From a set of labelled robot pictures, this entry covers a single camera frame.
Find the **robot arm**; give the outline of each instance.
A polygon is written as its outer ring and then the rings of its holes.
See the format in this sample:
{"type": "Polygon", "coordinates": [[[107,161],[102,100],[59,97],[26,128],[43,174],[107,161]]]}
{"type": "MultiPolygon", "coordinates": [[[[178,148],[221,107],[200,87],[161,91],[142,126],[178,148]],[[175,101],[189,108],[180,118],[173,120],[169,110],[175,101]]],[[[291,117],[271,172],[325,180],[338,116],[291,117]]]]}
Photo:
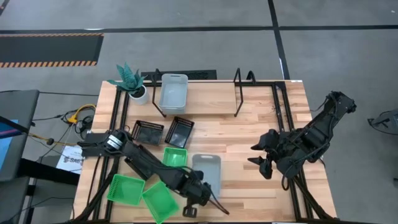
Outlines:
{"type": "MultiPolygon", "coordinates": [[[[187,206],[183,209],[185,217],[196,217],[197,209],[192,205],[204,206],[212,195],[210,185],[201,182],[202,171],[164,165],[144,146],[134,144],[131,135],[124,130],[108,131],[104,134],[90,133],[85,141],[79,142],[78,145],[81,146],[82,156],[85,157],[126,156],[124,161],[144,180],[157,174],[170,190],[187,198],[187,206]]],[[[229,214],[222,206],[219,209],[229,214]]]]}
{"type": "Polygon", "coordinates": [[[260,173],[266,178],[272,177],[272,161],[287,178],[296,176],[307,160],[315,162],[329,148],[333,137],[333,128],[346,113],[354,112],[356,105],[342,92],[331,92],[323,103],[324,107],[304,128],[292,132],[278,133],[269,130],[260,137],[253,150],[265,150],[267,157],[248,160],[260,165],[260,173]]]}

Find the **gray basket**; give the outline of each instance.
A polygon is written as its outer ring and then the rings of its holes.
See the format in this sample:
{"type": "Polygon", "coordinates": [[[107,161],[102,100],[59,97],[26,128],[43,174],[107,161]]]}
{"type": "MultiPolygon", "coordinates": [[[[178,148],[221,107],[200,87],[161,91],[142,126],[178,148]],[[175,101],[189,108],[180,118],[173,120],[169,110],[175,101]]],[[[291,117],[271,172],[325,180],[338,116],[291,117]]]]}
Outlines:
{"type": "Polygon", "coordinates": [[[203,181],[210,184],[214,196],[220,196],[221,158],[216,155],[195,154],[192,157],[192,169],[203,172],[203,181]]]}
{"type": "Polygon", "coordinates": [[[163,74],[159,107],[164,114],[184,114],[187,104],[188,77],[183,74],[163,74]]]}

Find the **concrete floor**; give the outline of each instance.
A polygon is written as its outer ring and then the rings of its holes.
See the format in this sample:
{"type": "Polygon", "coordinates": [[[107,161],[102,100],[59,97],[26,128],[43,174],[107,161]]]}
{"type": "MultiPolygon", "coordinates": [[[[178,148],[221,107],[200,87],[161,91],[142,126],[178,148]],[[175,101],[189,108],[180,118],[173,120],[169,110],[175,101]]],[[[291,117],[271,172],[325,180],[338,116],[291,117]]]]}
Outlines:
{"type": "MultiPolygon", "coordinates": [[[[398,24],[397,1],[274,3],[280,26],[398,24]]],[[[271,24],[266,0],[10,0],[0,16],[0,30],[271,24]]],[[[346,93],[358,105],[336,127],[325,154],[338,216],[397,223],[398,189],[392,178],[398,177],[398,139],[371,129],[366,119],[397,107],[398,30],[282,31],[281,35],[290,77],[304,81],[311,108],[331,90],[346,93]]],[[[124,61],[141,71],[217,69],[219,79],[230,79],[240,67],[244,73],[253,70],[257,79],[282,79],[273,31],[123,33],[105,35],[95,67],[0,69],[0,91],[97,94],[102,80],[118,78],[115,65],[124,61]]],[[[84,103],[96,103],[96,97],[40,95],[35,117],[53,116],[84,103]]],[[[42,121],[32,131],[58,138],[65,129],[60,121],[42,121]]],[[[77,138],[71,134],[68,141],[77,138]]],[[[46,151],[29,140],[24,157],[38,159],[46,151]]],[[[73,190],[63,192],[73,197],[73,190]]],[[[56,196],[46,193],[36,200],[56,196]]],[[[39,208],[33,223],[62,222],[70,211],[68,202],[39,208]]]]}

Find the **black wire basket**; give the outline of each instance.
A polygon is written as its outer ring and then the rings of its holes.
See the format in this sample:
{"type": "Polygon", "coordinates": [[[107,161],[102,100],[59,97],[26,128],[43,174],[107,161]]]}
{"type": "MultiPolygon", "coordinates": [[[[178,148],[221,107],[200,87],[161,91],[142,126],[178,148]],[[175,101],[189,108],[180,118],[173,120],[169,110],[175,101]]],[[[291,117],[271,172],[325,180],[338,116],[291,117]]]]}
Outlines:
{"type": "Polygon", "coordinates": [[[184,148],[195,122],[174,117],[173,123],[166,135],[165,142],[173,146],[184,148]]]}
{"type": "Polygon", "coordinates": [[[162,139],[163,129],[163,125],[137,120],[131,135],[133,140],[158,146],[162,139]]]}

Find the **green basket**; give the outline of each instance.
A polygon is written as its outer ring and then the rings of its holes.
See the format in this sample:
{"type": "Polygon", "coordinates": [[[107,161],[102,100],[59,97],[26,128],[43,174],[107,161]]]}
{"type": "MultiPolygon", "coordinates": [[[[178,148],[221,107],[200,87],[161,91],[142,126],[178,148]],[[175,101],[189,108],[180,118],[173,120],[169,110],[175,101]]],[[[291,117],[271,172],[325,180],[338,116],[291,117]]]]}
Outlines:
{"type": "Polygon", "coordinates": [[[158,182],[142,194],[156,224],[160,224],[179,210],[178,204],[163,182],[158,182]]]}
{"type": "Polygon", "coordinates": [[[145,181],[115,174],[109,187],[108,200],[137,206],[144,191],[145,181]]]}
{"type": "Polygon", "coordinates": [[[166,147],[164,149],[163,164],[173,167],[187,165],[187,150],[166,147]]]}

